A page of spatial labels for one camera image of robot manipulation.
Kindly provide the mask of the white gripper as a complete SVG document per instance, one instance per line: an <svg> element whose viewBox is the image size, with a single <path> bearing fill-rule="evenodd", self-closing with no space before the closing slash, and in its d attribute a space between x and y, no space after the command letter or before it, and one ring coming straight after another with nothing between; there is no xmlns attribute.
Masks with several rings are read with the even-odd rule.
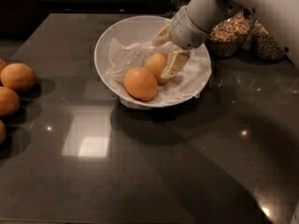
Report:
<svg viewBox="0 0 299 224"><path fill-rule="evenodd" d="M191 53L189 49L199 48L208 38L208 33L197 28L187 8L181 7L171 20L153 37L151 45L160 47L170 40L182 49L171 49L168 53L167 65L161 73L161 78L170 79L176 76L189 61Z"/></svg>

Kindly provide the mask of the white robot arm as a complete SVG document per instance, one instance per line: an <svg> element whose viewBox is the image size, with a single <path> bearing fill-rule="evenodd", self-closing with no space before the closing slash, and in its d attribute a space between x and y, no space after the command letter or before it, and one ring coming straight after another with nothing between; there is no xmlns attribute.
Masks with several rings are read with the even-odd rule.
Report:
<svg viewBox="0 0 299 224"><path fill-rule="evenodd" d="M266 27L278 46L288 57L288 63L279 63L272 71L278 77L288 75L298 68L298 0L191 0L179 10L171 22L164 40L170 40L182 48L197 48L207 38L207 33L232 16L240 8L250 11L253 18ZM298 103L292 101L287 109L274 113L278 101L270 98L264 104L265 114L245 115L243 123L251 133L249 138L260 145L273 159L262 173L279 167L277 177L269 177L272 187L283 183L285 195L290 201L298 198ZM266 214L265 198L234 189L224 178L216 177L214 165L201 158L202 168L195 172L204 186L185 188L183 193L194 214L195 224L298 224L298 205L283 208L278 217Z"/></svg>

